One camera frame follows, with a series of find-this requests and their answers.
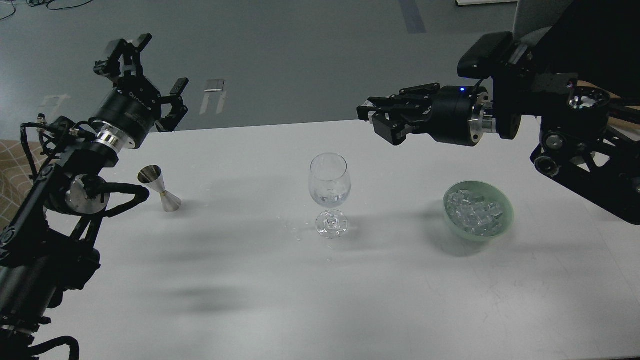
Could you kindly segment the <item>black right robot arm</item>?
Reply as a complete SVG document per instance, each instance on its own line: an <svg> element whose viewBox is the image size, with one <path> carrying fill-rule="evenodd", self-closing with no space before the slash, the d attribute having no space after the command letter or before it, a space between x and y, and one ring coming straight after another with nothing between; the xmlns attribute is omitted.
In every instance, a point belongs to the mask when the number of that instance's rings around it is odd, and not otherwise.
<svg viewBox="0 0 640 360"><path fill-rule="evenodd" d="M482 35L462 56L459 77L473 86L430 83L371 96L357 116L393 146L409 134L476 146L486 133L512 140L522 116L541 118L535 170L626 223L638 225L639 142L608 124L639 123L637 98L581 86L578 74L542 71L531 46L511 32Z"/></svg>

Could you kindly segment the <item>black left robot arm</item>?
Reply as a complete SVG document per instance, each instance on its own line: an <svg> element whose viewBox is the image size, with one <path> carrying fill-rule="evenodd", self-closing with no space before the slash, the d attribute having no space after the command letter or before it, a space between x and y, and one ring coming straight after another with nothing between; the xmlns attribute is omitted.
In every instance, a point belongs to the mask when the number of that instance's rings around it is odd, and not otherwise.
<svg viewBox="0 0 640 360"><path fill-rule="evenodd" d="M34 344L35 333L51 323L45 312L61 305L66 291L82 290L100 269L96 249L103 219L137 207L150 196L146 187L107 182L100 173L113 168L123 149L137 150L153 128L173 132L188 112L176 80L167 95L144 75L141 54L152 39L115 39L94 73L112 89L92 117L82 121L44 117L20 126L20 145L32 187L1 233L1 358L37 360L67 346L80 358L78 340L60 336Z"/></svg>

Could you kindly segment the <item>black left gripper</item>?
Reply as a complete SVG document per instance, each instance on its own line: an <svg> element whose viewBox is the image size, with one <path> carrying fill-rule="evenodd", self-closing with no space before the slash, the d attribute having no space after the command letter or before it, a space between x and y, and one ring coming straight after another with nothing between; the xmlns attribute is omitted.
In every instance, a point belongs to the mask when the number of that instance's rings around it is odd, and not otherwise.
<svg viewBox="0 0 640 360"><path fill-rule="evenodd" d="M112 83L112 91L90 118L90 126L100 132L112 126L128 137L126 148L141 147L154 126L160 133L174 132L189 109L183 100L183 91L189 84L187 77L176 80L169 95L160 91L146 78L141 53L153 35L145 33L137 39L110 41L103 59L94 62L93 71ZM170 105L169 113L162 116L162 106Z"/></svg>

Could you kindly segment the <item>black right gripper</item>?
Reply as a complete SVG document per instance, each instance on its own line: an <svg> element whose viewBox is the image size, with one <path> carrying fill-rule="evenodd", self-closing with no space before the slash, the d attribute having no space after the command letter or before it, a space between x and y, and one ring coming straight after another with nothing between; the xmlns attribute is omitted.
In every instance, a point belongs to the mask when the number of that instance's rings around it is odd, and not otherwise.
<svg viewBox="0 0 640 360"><path fill-rule="evenodd" d="M409 135L429 135L436 142L474 147L486 133L498 132L493 102L484 86L428 83L398 94L370 96L356 108L374 133L393 146Z"/></svg>

